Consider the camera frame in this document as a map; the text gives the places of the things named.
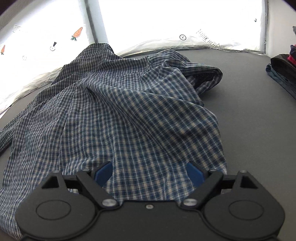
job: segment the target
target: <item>white wall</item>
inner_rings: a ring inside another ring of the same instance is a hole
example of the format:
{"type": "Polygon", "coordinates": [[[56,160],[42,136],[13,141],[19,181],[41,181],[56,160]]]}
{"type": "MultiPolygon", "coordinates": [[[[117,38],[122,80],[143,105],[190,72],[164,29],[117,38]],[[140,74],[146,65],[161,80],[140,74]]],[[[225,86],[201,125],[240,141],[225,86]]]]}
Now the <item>white wall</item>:
{"type": "Polygon", "coordinates": [[[293,26],[296,26],[296,11],[284,0],[268,0],[266,54],[269,57],[290,52],[290,45],[296,44],[293,26]]]}
{"type": "Polygon", "coordinates": [[[22,9],[28,6],[34,0],[17,0],[0,15],[0,30],[4,28],[22,9]]]}
{"type": "Polygon", "coordinates": [[[7,23],[0,30],[0,49],[5,45],[0,57],[0,112],[36,76],[68,64],[94,43],[84,0],[17,3],[0,18],[1,24],[7,23]],[[13,32],[14,25],[20,30],[13,32]],[[74,41],[71,36],[81,27],[81,35],[74,41]]]}

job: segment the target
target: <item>metal screw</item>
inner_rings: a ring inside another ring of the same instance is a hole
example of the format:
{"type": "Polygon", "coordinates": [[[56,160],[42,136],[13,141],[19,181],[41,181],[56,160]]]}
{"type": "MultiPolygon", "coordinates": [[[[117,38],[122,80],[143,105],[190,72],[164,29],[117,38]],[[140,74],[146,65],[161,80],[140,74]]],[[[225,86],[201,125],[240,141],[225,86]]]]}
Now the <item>metal screw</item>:
{"type": "Polygon", "coordinates": [[[145,207],[146,207],[147,209],[153,209],[153,208],[154,208],[154,206],[153,206],[152,204],[147,204],[145,207]]]}
{"type": "Polygon", "coordinates": [[[192,207],[192,206],[195,206],[197,204],[197,200],[196,199],[193,199],[193,198],[187,198],[183,201],[183,204],[185,206],[189,206],[189,207],[192,207]]]}
{"type": "Polygon", "coordinates": [[[102,201],[102,204],[105,206],[105,207],[114,207],[117,205],[117,201],[115,199],[105,199],[102,201]]]}

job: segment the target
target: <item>pile of clothes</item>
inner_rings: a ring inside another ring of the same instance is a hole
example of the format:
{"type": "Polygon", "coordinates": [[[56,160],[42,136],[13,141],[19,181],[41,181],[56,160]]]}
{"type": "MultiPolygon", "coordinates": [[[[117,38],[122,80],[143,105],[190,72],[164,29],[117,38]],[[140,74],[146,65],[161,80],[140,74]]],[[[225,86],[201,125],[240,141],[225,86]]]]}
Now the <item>pile of clothes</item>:
{"type": "Polygon", "coordinates": [[[291,45],[290,54],[279,54],[270,61],[267,74],[296,99],[296,45],[291,45]]]}

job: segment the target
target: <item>red fabric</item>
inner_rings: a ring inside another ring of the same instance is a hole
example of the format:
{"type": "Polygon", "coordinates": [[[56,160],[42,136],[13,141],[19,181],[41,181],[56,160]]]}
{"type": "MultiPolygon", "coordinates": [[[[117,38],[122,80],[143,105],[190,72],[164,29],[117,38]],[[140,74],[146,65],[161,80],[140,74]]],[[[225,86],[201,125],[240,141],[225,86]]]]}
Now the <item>red fabric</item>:
{"type": "Polygon", "coordinates": [[[292,57],[292,55],[290,55],[290,56],[288,57],[288,61],[291,62],[293,65],[296,66],[296,60],[292,57]]]}

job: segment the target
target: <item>black circle symbol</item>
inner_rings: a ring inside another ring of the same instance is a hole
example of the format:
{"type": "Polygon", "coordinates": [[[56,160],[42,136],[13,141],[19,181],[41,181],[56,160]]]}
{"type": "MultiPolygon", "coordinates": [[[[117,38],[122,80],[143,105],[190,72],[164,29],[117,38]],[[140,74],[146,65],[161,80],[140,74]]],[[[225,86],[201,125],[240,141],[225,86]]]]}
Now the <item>black circle symbol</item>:
{"type": "Polygon", "coordinates": [[[180,39],[181,39],[181,40],[186,40],[186,36],[185,36],[184,34],[181,34],[181,35],[180,35],[180,39]]]}

